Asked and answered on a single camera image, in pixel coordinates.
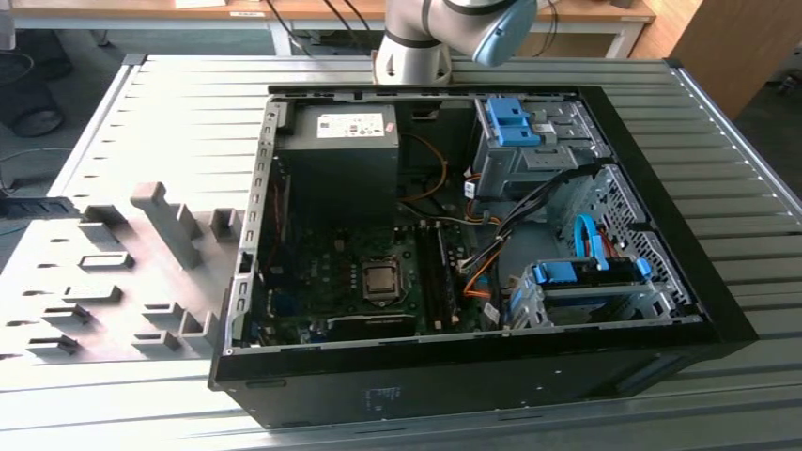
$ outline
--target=desk leg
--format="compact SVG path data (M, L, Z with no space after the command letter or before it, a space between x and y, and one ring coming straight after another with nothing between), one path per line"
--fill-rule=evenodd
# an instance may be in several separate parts
M92 34L92 39L95 39L95 44L98 47L106 47L110 45L110 30L90 30Z
M642 30L642 22L622 23L622 29L615 35L615 39L610 44L605 58L629 58L629 53L631 52L631 48L635 46L635 42L638 41Z
M287 33L287 30L285 30L285 27L281 26L278 21L271 21L269 26L274 37L274 50L277 51L277 56L293 56L294 46L290 33Z

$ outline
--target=motherboard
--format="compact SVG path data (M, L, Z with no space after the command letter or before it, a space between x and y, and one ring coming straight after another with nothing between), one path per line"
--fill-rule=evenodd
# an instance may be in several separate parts
M270 271L293 277L267 291L265 346L471 332L474 301L459 293L459 225L305 229L298 254Z

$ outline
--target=paper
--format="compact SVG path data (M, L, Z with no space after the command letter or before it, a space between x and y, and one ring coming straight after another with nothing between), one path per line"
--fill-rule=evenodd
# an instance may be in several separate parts
M210 8L224 7L226 0L175 0L175 8Z

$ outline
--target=sticker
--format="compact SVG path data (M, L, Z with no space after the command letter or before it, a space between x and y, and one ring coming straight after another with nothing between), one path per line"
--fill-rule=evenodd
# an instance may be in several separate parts
M377 138L385 136L381 113L361 115L321 115L318 138Z
M499 323L499 309L491 303L485 303L483 313L494 324Z
M371 388L365 390L365 409L375 414L389 414L402 397L401 387Z
M230 12L231 17L265 17L263 12Z
M465 183L465 197L469 199L477 197L477 184L473 181Z

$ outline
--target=wooden desk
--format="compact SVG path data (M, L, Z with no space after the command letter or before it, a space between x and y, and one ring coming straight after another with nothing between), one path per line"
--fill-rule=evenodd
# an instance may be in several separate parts
M342 0L335 8L355 30L362 23ZM354 0L373 29L383 29L385 0ZM219 8L175 9L174 0L15 0L12 14L19 28L54 29L270 29L278 55L293 54L287 32L265 2L231 0ZM345 29L322 0L274 0L293 30ZM643 0L633 8L613 7L595 0L562 0L557 4L561 33L615 35L607 57L627 57L643 25L654 13ZM551 12L541 10L533 32L549 29Z

